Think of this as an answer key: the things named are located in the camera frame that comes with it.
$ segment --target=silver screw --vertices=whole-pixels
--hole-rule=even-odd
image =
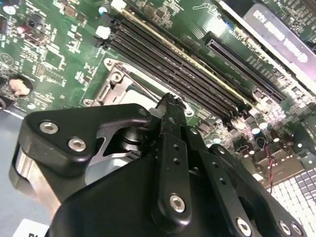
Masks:
[[[58,132],[58,130],[59,130],[57,124],[55,124],[53,122],[42,122],[39,125],[39,128],[43,133],[47,133],[47,134],[54,134],[54,133]]]
[[[244,236],[247,236],[247,237],[251,236],[251,228],[247,224],[247,222],[245,222],[241,218],[237,218],[236,223],[237,223],[238,229],[240,229],[240,231],[244,234]]]
[[[82,152],[86,149],[87,145],[85,142],[80,138],[72,138],[68,142],[68,146],[70,149],[74,150],[75,152]]]
[[[197,135],[198,131],[194,127],[191,127],[190,130],[193,134]]]
[[[180,198],[177,195],[171,195],[169,199],[171,207],[176,211],[176,212],[184,212],[184,209],[186,208],[184,201],[182,198]]]
[[[291,226],[292,226],[293,230],[296,231],[296,233],[298,233],[300,236],[303,235],[302,231],[300,230],[300,228],[298,228],[297,225],[295,225],[294,223],[291,223]]]
[[[144,109],[139,109],[138,112],[143,116],[147,116],[147,113]]]
[[[291,235],[291,230],[289,229],[289,227],[283,222],[283,221],[279,221],[278,222],[281,226],[281,229],[283,230],[284,233],[286,233],[288,236]]]
[[[219,151],[220,153],[225,154],[225,151],[224,151],[224,149],[223,149],[223,148],[218,147],[217,149],[218,149],[218,151]]]

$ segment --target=red wire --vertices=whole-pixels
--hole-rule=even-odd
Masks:
[[[266,147],[265,150],[266,150],[267,157],[270,160],[269,167],[270,167],[270,194],[271,194],[272,193],[272,187],[273,187],[273,174],[272,174],[273,157],[270,155],[270,151],[269,151],[268,147]]]

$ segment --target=label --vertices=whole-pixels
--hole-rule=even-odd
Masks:
[[[316,55],[266,6],[254,4],[244,20],[290,64],[316,81]]]
[[[23,219],[12,237],[45,237],[49,226]]]

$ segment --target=pcie slot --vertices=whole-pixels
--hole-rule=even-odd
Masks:
[[[226,113],[219,110],[216,105],[213,104],[212,100],[209,98],[203,98],[199,93],[191,92],[190,88],[187,85],[183,84],[181,81],[171,77],[169,74],[163,71],[163,69],[157,67],[156,65],[148,62],[146,59],[141,57],[141,55],[136,54],[130,48],[119,41],[112,41],[111,43],[112,49],[129,59],[130,61],[137,63],[140,67],[142,67],[145,71],[158,78],[162,82],[168,84],[172,88],[174,88],[181,95],[187,97],[188,99],[192,99],[193,101],[201,104],[205,109],[212,112],[215,116],[219,118],[224,118],[227,116]]]
[[[286,96],[268,79],[264,78],[253,67],[236,55],[232,50],[218,42],[214,38],[206,45],[212,49],[217,56],[221,57],[226,63],[236,70],[245,79],[254,82],[263,92],[271,96],[277,102],[286,99]]]
[[[176,78],[181,79],[187,85],[189,85],[191,89],[195,90],[196,92],[202,92],[203,94],[207,95],[207,97],[209,97],[209,98],[217,98],[218,97],[218,95],[215,94],[214,92],[212,92],[211,90],[207,90],[207,88],[202,87],[202,86],[198,86],[197,84],[195,84],[190,78],[188,78],[189,76],[187,74],[183,73],[183,71],[175,70],[174,65],[170,65],[168,62],[157,57],[150,50],[146,50],[146,48],[143,47],[143,45],[139,44],[138,42],[133,41],[130,38],[127,38],[126,35],[121,35],[121,34],[117,33],[116,40],[121,40],[121,41],[123,41],[123,43],[126,46],[133,48],[134,51],[136,51],[138,53],[142,53],[142,56],[146,57],[148,59],[148,61],[151,61],[152,63],[154,63],[156,65],[164,66],[165,71],[169,75],[172,75],[172,77],[176,77]],[[217,101],[214,101],[213,104],[216,105],[217,108],[219,108],[220,110],[225,111],[227,114],[229,113],[229,111],[234,110],[234,107],[232,107],[231,105],[227,104],[224,107],[223,105],[225,105],[225,103],[219,103]]]
[[[155,54],[160,56],[161,58],[170,58],[170,62],[174,64],[178,69],[181,69],[186,74],[191,75],[191,78],[196,81],[196,83],[200,84],[204,88],[210,88],[214,91],[219,99],[224,100],[228,103],[231,103],[233,106],[237,106],[242,103],[239,99],[234,97],[229,92],[225,91],[224,88],[216,84],[212,79],[208,76],[202,74],[196,68],[185,62],[179,55],[174,51],[168,50],[165,45],[161,44],[159,40],[155,37],[151,36],[147,32],[135,26],[133,23],[124,20],[121,25],[121,30],[125,32],[130,32],[131,34],[135,34],[139,38],[142,39],[143,42],[146,42],[146,45],[149,46],[149,50],[155,51]]]

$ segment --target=white label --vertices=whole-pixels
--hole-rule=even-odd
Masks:
[[[12,237],[45,237],[49,226],[23,219]]]

